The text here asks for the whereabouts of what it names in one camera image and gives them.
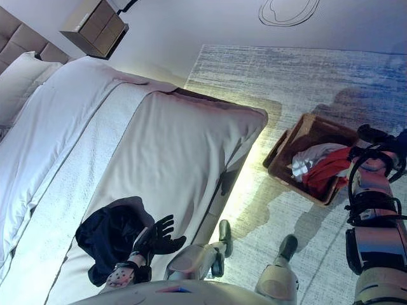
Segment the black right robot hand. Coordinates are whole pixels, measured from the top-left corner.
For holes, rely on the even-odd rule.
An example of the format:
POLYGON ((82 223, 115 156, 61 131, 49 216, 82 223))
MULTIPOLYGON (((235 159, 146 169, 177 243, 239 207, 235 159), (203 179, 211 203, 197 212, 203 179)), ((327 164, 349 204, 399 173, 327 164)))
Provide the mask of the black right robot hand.
POLYGON ((371 145, 367 148, 353 147, 350 150, 349 158, 353 159, 364 153, 390 152, 397 155, 399 159, 406 158, 406 129, 397 137, 381 130, 370 127, 369 124, 361 125, 357 129, 359 138, 371 145))

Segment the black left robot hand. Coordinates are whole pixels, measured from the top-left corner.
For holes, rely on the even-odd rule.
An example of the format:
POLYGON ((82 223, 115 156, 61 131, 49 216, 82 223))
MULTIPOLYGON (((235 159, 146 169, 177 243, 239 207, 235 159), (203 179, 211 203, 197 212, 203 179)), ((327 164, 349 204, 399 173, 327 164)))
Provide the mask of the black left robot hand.
POLYGON ((132 251, 151 263, 156 255, 168 255, 180 250, 186 237, 173 238, 174 216, 168 215, 155 222, 134 243, 132 251))

